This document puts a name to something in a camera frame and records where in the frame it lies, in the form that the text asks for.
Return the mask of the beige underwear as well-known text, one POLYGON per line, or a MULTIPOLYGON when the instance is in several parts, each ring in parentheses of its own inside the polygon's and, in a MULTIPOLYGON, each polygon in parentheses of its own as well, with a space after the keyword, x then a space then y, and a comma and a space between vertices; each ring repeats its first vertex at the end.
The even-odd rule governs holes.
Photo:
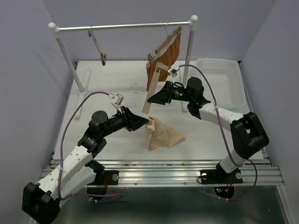
POLYGON ((159 147, 172 147, 185 140, 183 134, 174 127, 165 125, 156 117, 148 117, 149 123, 145 125, 147 148, 153 151, 159 147))

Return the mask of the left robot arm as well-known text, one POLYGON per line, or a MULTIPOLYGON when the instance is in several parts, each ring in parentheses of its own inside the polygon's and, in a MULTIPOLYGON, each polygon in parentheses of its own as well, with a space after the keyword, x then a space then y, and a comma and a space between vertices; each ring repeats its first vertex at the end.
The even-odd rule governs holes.
POLYGON ((135 131, 147 123, 147 118, 124 106, 111 118, 105 111, 96 111, 83 137, 60 165, 37 183, 25 186, 22 210, 40 224, 52 223, 63 201, 78 195, 84 186, 103 181, 104 166, 94 158, 107 144, 105 137, 123 128, 135 131))

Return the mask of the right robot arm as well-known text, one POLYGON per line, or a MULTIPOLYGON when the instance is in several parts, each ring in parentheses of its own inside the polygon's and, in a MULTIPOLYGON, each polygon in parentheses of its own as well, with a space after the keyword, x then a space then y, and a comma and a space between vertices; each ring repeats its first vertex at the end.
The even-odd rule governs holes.
POLYGON ((191 77, 186 86, 167 81, 164 87, 147 100, 149 103, 165 105, 172 100, 187 102, 189 113, 201 120, 219 125, 232 136, 233 149, 216 165, 215 169, 202 170, 198 182, 201 184, 242 183, 240 168, 257 152, 269 144, 269 138, 258 118, 249 112, 236 113, 216 106, 204 97, 204 86, 197 77, 191 77))

